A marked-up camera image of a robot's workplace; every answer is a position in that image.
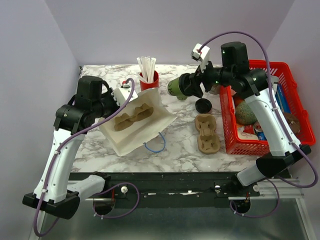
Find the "black plastic cup lid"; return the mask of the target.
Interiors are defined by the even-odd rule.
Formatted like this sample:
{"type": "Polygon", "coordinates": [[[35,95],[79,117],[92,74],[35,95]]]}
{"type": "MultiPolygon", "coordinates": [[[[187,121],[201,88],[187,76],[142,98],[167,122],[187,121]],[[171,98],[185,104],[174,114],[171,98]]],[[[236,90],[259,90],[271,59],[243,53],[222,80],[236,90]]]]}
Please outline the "black plastic cup lid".
{"type": "Polygon", "coordinates": [[[190,73],[184,73],[178,78],[178,87],[183,96],[191,97],[191,80],[190,73]]]}

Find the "green paper cup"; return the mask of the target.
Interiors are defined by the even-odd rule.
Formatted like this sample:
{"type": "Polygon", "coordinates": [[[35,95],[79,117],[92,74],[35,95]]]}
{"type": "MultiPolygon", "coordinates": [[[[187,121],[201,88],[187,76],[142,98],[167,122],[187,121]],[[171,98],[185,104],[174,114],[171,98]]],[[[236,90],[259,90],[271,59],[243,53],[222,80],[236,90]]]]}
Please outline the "green paper cup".
{"type": "Polygon", "coordinates": [[[176,97],[179,101],[185,101],[188,97],[185,96],[180,89],[180,78],[177,77],[167,84],[167,92],[170,96],[176,97]]]}

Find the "checkered paper takeout bag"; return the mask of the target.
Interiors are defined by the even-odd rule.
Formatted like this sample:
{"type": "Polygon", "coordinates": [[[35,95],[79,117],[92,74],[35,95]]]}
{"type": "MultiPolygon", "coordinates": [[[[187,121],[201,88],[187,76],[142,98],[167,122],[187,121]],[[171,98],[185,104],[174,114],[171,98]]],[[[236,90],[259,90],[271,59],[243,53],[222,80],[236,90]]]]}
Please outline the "checkered paper takeout bag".
{"type": "Polygon", "coordinates": [[[135,122],[130,127],[115,131],[115,117],[99,126],[99,130],[109,141],[118,156],[125,156],[143,144],[157,137],[167,128],[176,116],[170,113],[162,104],[158,88],[150,88],[137,94],[138,98],[130,101],[126,107],[115,117],[126,113],[133,115],[135,107],[147,104],[153,107],[153,114],[141,121],[135,122]]]}

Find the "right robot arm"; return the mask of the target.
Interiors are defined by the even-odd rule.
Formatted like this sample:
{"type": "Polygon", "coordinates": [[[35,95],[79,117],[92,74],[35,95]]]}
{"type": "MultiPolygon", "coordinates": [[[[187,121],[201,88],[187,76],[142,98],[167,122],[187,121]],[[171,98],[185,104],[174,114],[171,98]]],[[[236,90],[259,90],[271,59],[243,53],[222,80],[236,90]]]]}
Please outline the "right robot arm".
{"type": "Polygon", "coordinates": [[[241,196],[248,186],[265,178],[272,178],[311,152],[309,145],[301,144],[290,129],[279,108],[270,71],[261,68],[250,69],[247,47],[240,41],[228,42],[220,47],[222,67],[214,67],[210,61],[210,48],[198,43],[191,51],[191,57],[199,62],[183,87],[183,93],[202,97],[203,85],[208,92],[214,84],[231,87],[244,99],[253,111],[266,136],[269,153],[258,158],[252,167],[236,175],[230,183],[230,191],[241,196]]]}

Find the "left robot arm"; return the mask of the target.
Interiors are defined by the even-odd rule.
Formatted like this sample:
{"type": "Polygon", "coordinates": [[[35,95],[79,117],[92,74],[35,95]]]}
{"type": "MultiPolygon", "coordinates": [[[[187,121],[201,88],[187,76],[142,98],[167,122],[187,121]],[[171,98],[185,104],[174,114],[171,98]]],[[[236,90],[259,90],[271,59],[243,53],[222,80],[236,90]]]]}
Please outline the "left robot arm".
{"type": "Polygon", "coordinates": [[[24,205],[61,219],[74,216],[81,197],[80,190],[67,189],[71,168],[88,128],[96,119],[107,119],[120,108],[112,92],[102,78],[83,76],[78,80],[76,94],[55,113],[45,169],[34,191],[24,195],[24,205]]]}

